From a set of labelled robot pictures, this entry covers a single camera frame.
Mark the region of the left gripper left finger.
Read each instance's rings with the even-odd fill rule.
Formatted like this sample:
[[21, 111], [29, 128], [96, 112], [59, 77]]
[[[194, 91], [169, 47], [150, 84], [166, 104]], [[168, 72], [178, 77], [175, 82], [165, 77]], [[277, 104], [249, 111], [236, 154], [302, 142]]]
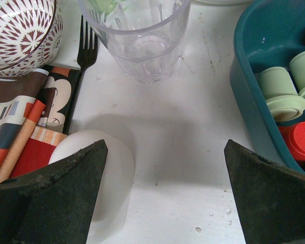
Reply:
[[0, 183], [0, 243], [86, 243], [107, 153], [99, 140]]

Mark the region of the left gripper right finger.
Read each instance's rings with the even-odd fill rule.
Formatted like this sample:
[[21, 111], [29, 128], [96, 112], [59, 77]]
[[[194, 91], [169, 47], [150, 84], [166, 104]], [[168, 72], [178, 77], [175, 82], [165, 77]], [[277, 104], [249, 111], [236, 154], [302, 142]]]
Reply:
[[305, 243], [305, 174], [233, 140], [224, 155], [246, 243]]

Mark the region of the red capsule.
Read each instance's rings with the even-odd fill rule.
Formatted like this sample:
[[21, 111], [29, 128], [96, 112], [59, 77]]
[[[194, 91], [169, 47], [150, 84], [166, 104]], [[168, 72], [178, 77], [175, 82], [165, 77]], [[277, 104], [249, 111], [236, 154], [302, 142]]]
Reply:
[[286, 145], [293, 158], [305, 161], [305, 121], [287, 128]]

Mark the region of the green capsule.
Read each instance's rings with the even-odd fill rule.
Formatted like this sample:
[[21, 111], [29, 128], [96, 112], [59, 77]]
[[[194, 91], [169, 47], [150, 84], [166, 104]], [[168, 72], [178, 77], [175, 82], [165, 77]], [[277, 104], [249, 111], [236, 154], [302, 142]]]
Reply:
[[259, 74], [258, 84], [276, 122], [286, 122], [302, 116], [305, 99], [298, 95], [285, 68], [265, 69]]

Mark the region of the teal storage basket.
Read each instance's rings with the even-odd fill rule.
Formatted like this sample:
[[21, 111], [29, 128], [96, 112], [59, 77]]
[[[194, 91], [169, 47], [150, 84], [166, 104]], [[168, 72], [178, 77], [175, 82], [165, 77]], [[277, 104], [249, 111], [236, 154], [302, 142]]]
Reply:
[[233, 38], [230, 85], [253, 147], [259, 155], [297, 172], [256, 75], [289, 66], [305, 51], [305, 1], [253, 1], [240, 16]]

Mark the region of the clear plastic cup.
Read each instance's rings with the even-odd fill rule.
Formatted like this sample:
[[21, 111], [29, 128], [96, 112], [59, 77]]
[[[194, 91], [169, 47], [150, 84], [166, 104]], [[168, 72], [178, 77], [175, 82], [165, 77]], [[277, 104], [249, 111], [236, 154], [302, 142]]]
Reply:
[[79, 1], [123, 71], [142, 83], [171, 76], [182, 56], [191, 1]]

